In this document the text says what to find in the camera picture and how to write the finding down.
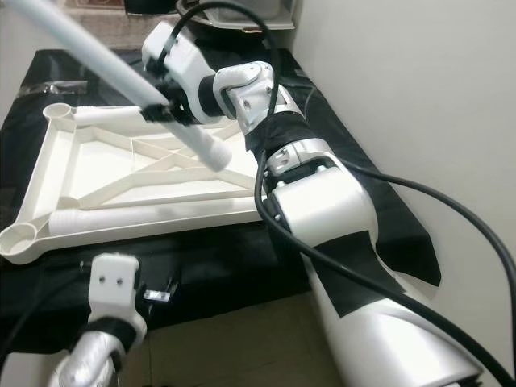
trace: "white plastic rod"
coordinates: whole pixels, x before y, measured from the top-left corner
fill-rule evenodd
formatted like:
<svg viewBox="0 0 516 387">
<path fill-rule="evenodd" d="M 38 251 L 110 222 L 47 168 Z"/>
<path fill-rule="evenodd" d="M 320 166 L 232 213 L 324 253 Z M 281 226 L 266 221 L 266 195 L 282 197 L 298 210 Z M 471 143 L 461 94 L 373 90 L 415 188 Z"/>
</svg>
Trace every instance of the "white plastic rod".
<svg viewBox="0 0 516 387">
<path fill-rule="evenodd" d="M 73 115 L 78 127 L 87 127 L 99 123 L 136 123 L 145 124 L 139 106 L 121 106 L 114 108 L 97 108 L 79 106 Z"/>
<path fill-rule="evenodd" d="M 168 105 L 167 98 L 154 86 L 50 1 L 6 0 L 6 4 L 50 33 L 82 64 L 134 104 L 141 107 Z M 226 145 L 200 127 L 184 127 L 179 123 L 164 126 L 197 153 L 208 168 L 219 171 L 230 162 L 231 151 Z"/>
</svg>

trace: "black cable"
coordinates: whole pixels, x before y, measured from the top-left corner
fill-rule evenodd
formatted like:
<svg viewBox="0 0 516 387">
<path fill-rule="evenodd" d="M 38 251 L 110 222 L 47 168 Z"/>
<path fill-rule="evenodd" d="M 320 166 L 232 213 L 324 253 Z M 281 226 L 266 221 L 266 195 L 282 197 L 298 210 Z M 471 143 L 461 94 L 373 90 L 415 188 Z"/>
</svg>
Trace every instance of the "black cable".
<svg viewBox="0 0 516 387">
<path fill-rule="evenodd" d="M 493 246 L 494 250 L 500 257 L 503 268 L 506 271 L 507 281 L 509 282 L 510 291 L 510 304 L 511 304 L 511 318 L 512 318 L 512 342 L 513 342 L 513 358 L 514 358 L 514 373 L 516 374 L 516 264 L 509 252 L 509 249 L 501 241 L 500 237 L 489 227 L 482 219 L 480 219 L 471 210 L 457 202 L 455 199 L 450 198 L 444 193 L 439 192 L 436 189 L 428 187 L 426 185 L 416 183 L 414 181 L 402 179 L 400 177 L 386 175 L 384 173 L 374 172 L 370 169 L 365 169 L 359 165 L 353 164 L 344 159 L 340 159 L 342 164 L 351 171 L 355 171 L 365 176 L 372 177 L 373 179 L 387 181 L 397 185 L 403 185 L 404 187 L 415 189 L 419 192 L 423 192 L 428 196 L 432 196 L 434 199 L 446 204 L 462 216 L 464 216 Z"/>
<path fill-rule="evenodd" d="M 271 50 L 271 66 L 273 67 L 274 71 L 274 83 L 273 83 L 273 89 L 271 91 L 271 99 L 270 103 L 268 105 L 268 115 L 274 114 L 274 109 L 276 108 L 276 101 L 277 101 L 277 93 L 278 88 L 280 85 L 280 72 L 281 72 L 281 58 L 280 58 L 280 52 L 277 48 L 276 40 L 274 39 L 274 36 L 272 32 L 269 30 L 265 22 L 257 16 L 253 11 L 249 10 L 245 6 L 241 6 L 240 4 L 233 3 L 233 2 L 221 2 L 221 1 L 214 1 L 214 2 L 205 2 L 203 4 L 199 4 L 198 6 L 193 6 L 186 12 L 177 22 L 176 26 L 174 27 L 172 34 L 170 36 L 170 42 L 173 44 L 177 36 L 179 35 L 179 32 L 181 29 L 198 13 L 203 12 L 204 10 L 209 10 L 211 8 L 225 8 L 228 10 L 234 10 L 236 12 L 239 12 L 242 15 L 247 16 L 250 20 L 252 20 L 254 23 L 258 25 L 258 27 L 261 28 L 262 32 L 265 34 L 265 39 L 268 42 L 268 45 L 270 46 Z M 168 54 L 168 51 L 170 51 L 170 47 L 168 47 L 169 44 L 166 44 L 164 50 L 161 52 L 160 57 L 158 58 L 158 64 L 163 63 L 165 56 Z"/>
<path fill-rule="evenodd" d="M 274 218 L 265 209 L 264 203 L 261 200 L 265 163 L 266 154 L 265 152 L 262 152 L 258 164 L 258 172 L 256 174 L 256 183 L 254 189 L 256 209 L 258 210 L 260 217 L 273 229 L 273 231 L 279 234 L 279 236 L 281 236 L 285 242 L 296 248 L 299 252 L 307 255 L 309 258 L 321 262 L 328 268 L 331 268 L 347 279 L 352 280 L 359 285 L 365 286 L 366 288 L 371 289 L 386 298 L 390 298 L 401 306 L 412 310 L 422 318 L 426 319 L 428 322 L 434 324 L 436 327 L 450 335 L 454 340 L 457 341 L 457 343 L 468 350 L 472 356 L 477 358 L 491 372 L 491 374 L 493 374 L 493 376 L 500 382 L 501 385 L 516 386 L 516 382 L 511 377 L 511 375 L 489 352 L 487 352 L 474 338 L 472 338 L 466 332 L 462 331 L 458 326 L 444 318 L 442 315 L 433 311 L 429 307 L 424 306 L 422 303 L 417 302 L 413 298 L 406 296 L 403 293 L 395 293 L 389 289 L 384 288 L 374 280 L 371 280 L 370 278 L 363 276 L 354 270 L 351 270 L 347 266 L 341 264 L 333 258 L 330 258 L 326 254 L 315 250 L 311 246 L 303 243 L 301 240 L 290 234 L 290 232 L 283 228 L 279 222 L 275 221 Z"/>
</svg>

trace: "wire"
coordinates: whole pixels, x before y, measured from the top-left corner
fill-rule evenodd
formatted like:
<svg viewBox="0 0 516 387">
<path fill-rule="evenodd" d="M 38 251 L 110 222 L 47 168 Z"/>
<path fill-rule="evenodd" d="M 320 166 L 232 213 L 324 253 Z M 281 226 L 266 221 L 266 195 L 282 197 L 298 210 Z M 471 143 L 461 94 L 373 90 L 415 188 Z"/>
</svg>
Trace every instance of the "wire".
<svg viewBox="0 0 516 387">
<path fill-rule="evenodd" d="M 511 318 L 512 318 L 512 336 L 513 336 L 513 358 L 514 358 L 514 372 L 516 374 L 516 264 L 512 256 L 510 255 L 509 249 L 501 241 L 500 237 L 489 227 L 482 219 L 480 219 L 471 210 L 457 202 L 455 199 L 450 198 L 444 193 L 439 192 L 436 189 L 428 187 L 426 185 L 416 183 L 414 181 L 402 179 L 400 177 L 385 175 L 384 173 L 374 172 L 369 169 L 355 165 L 344 159 L 340 159 L 342 164 L 351 171 L 355 171 L 365 176 L 372 177 L 373 179 L 387 181 L 397 185 L 403 185 L 405 187 L 415 189 L 419 192 L 423 192 L 440 202 L 446 204 L 462 216 L 464 216 L 493 246 L 494 250 L 500 257 L 503 268 L 506 271 L 507 281 L 509 282 L 510 291 L 510 304 L 511 304 Z"/>
<path fill-rule="evenodd" d="M 306 114 L 308 113 L 308 104 L 310 103 L 310 99 L 312 98 L 312 95 L 314 95 L 315 91 L 317 90 L 317 87 L 312 87 L 312 90 L 308 93 L 308 96 L 305 100 L 305 105 L 303 107 L 303 116 L 306 119 Z"/>
<path fill-rule="evenodd" d="M 249 10 L 245 6 L 241 6 L 240 4 L 233 3 L 233 2 L 221 2 L 221 1 L 215 1 L 215 2 L 205 2 L 203 4 L 199 4 L 197 6 L 193 6 L 186 12 L 177 22 L 176 26 L 174 27 L 172 34 L 170 37 L 174 41 L 177 36 L 179 35 L 179 32 L 181 29 L 198 13 L 203 12 L 204 10 L 209 10 L 211 8 L 226 8 L 228 10 L 234 10 L 236 12 L 239 12 L 242 15 L 247 16 L 251 21 L 256 23 L 258 27 L 261 28 L 262 32 L 265 34 L 265 39 L 267 40 L 268 45 L 270 46 L 271 50 L 271 66 L 273 67 L 274 71 L 274 78 L 273 78 L 273 89 L 271 91 L 271 99 L 268 105 L 268 115 L 274 114 L 274 110 L 276 109 L 276 101 L 277 101 L 277 94 L 278 89 L 280 86 L 280 72 L 281 72 L 281 58 L 280 58 L 280 52 L 277 48 L 276 40 L 274 39 L 274 36 L 270 29 L 267 27 L 267 24 L 253 11 Z M 162 62 L 164 60 L 164 57 L 158 59 L 158 61 Z"/>
<path fill-rule="evenodd" d="M 391 300 L 397 302 L 401 306 L 412 310 L 419 316 L 426 319 L 428 322 L 434 324 L 436 327 L 441 329 L 450 335 L 454 340 L 457 341 L 460 345 L 462 345 L 466 350 L 468 350 L 474 357 L 476 357 L 492 374 L 493 376 L 500 382 L 503 386 L 516 386 L 516 382 L 511 377 L 511 375 L 498 363 L 498 361 L 487 352 L 473 337 L 468 335 L 466 332 L 462 331 L 458 326 L 444 318 L 442 315 L 433 311 L 427 306 L 424 306 L 420 302 L 417 302 L 413 298 L 410 298 L 402 293 L 395 293 L 389 289 L 386 289 L 382 285 L 378 284 L 374 280 L 363 276 L 362 274 L 355 272 L 348 268 L 347 266 L 341 264 L 337 260 L 315 250 L 311 246 L 303 243 L 301 240 L 297 239 L 295 236 L 290 234 L 284 227 L 282 227 L 279 222 L 276 222 L 274 218 L 268 213 L 268 211 L 264 207 L 264 203 L 261 200 L 261 191 L 262 185 L 264 181 L 264 171 L 265 171 L 265 163 L 266 163 L 266 154 L 262 152 L 260 155 L 260 161 L 258 164 L 258 172 L 256 174 L 256 183 L 254 189 L 254 199 L 256 204 L 256 209 L 258 210 L 258 214 L 260 217 L 277 233 L 281 236 L 285 242 L 290 244 L 293 248 L 296 248 L 299 252 L 307 255 L 309 258 L 313 260 L 317 260 L 322 264 L 326 265 L 328 268 L 336 271 L 340 275 L 346 277 L 349 280 L 356 282 L 359 285 L 362 285 L 368 289 L 371 289 L 378 294 L 390 298 Z"/>
<path fill-rule="evenodd" d="M 41 273 L 39 283 L 38 283 L 38 285 L 36 285 L 35 296 L 34 296 L 34 301 L 32 302 L 32 305 L 29 308 L 27 308 L 23 312 L 23 314 L 19 317 L 15 326 L 13 327 L 13 329 L 11 329 L 11 331 L 9 332 L 9 335 L 6 337 L 6 341 L 2 345 L 2 349 L 0 350 L 0 375 L 2 374 L 2 369 L 5 364 L 6 358 L 10 353 L 10 347 L 12 346 L 16 337 L 19 335 L 19 332 L 23 329 L 23 327 L 27 323 L 28 319 L 47 301 L 49 301 L 54 296 L 56 296 L 56 294 L 58 294 L 64 288 L 66 288 L 67 286 L 69 286 L 70 284 L 75 282 L 82 275 L 83 275 L 83 273 L 75 274 L 74 276 L 70 277 L 68 280 L 60 283 L 59 285 L 56 285 L 48 293 L 46 293 L 43 297 L 40 298 L 39 293 L 40 293 L 41 287 L 43 285 L 43 272 Z"/>
</svg>

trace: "white cylinder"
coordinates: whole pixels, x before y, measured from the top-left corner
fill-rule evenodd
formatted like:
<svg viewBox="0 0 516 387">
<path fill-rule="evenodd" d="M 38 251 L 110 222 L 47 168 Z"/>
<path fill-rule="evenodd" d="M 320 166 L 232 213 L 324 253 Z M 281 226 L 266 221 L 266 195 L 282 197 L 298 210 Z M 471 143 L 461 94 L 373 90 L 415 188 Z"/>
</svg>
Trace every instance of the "white cylinder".
<svg viewBox="0 0 516 387">
<path fill-rule="evenodd" d="M 121 106 L 112 109 L 106 108 L 77 108 L 73 115 L 73 120 L 79 127 L 102 123 L 140 123 L 145 124 L 139 106 Z"/>
<path fill-rule="evenodd" d="M 133 226 L 169 220 L 157 206 L 110 208 L 105 210 L 57 210 L 50 214 L 50 236 Z"/>
<path fill-rule="evenodd" d="M 138 106 L 168 105 L 169 101 L 135 70 L 96 40 L 47 0 L 7 0 L 6 3 L 40 25 L 61 42 L 81 63 Z M 165 126 L 187 147 L 199 155 L 210 169 L 219 171 L 231 160 L 231 151 L 200 127 L 179 123 Z"/>
</svg>

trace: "table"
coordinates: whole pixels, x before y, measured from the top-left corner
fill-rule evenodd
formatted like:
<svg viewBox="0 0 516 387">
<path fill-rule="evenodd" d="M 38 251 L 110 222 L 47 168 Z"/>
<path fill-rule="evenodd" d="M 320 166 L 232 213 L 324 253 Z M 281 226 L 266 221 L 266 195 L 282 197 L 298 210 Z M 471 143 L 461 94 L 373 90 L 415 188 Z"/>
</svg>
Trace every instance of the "table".
<svg viewBox="0 0 516 387">
<path fill-rule="evenodd" d="M 268 51 L 262 47 L 239 52 L 202 47 L 202 51 L 214 69 L 250 60 L 268 60 Z M 139 52 L 117 53 L 139 73 L 144 73 Z M 281 58 L 281 83 L 304 109 L 314 85 L 303 76 L 301 68 L 288 51 L 281 50 Z M 156 84 L 148 74 L 144 76 Z M 37 91 L 38 88 L 34 87 L 46 81 L 77 80 L 88 82 L 85 93 L 50 94 Z M 15 220 L 23 201 L 47 126 L 41 114 L 45 106 L 56 102 L 71 106 L 129 103 L 61 50 L 38 51 L 23 86 L 29 87 L 25 88 L 24 95 L 15 99 L 0 131 L 1 229 Z M 374 169 L 369 158 L 317 90 L 310 98 L 307 121 L 312 130 L 332 146 L 337 156 Z M 381 259 L 392 270 L 438 285 L 440 271 L 434 249 L 419 221 L 390 185 L 367 177 L 356 177 L 369 192 L 377 210 L 377 251 Z M 298 254 L 275 250 L 262 222 L 66 248 L 48 252 L 36 262 L 20 267 L 2 259 L 0 339 L 5 339 L 10 327 L 30 305 L 38 281 L 42 281 L 41 289 L 44 293 L 69 277 L 80 261 L 91 261 L 102 252 L 123 252 L 137 256 L 141 262 L 141 280 L 149 289 L 163 288 L 175 268 L 182 267 L 181 285 L 173 302 L 153 309 L 148 320 L 149 329 L 205 318 L 310 289 Z M 359 260 L 356 264 L 371 266 L 377 264 L 375 262 L 360 263 Z M 360 293 L 377 298 L 376 294 L 334 273 L 323 273 L 321 268 L 317 270 L 340 314 L 360 306 L 352 305 L 351 309 L 346 310 L 339 306 L 339 300 L 347 299 L 349 294 Z M 51 353 L 69 347 L 89 313 L 87 291 L 88 280 L 85 278 L 45 303 L 27 322 L 12 350 Z"/>
</svg>

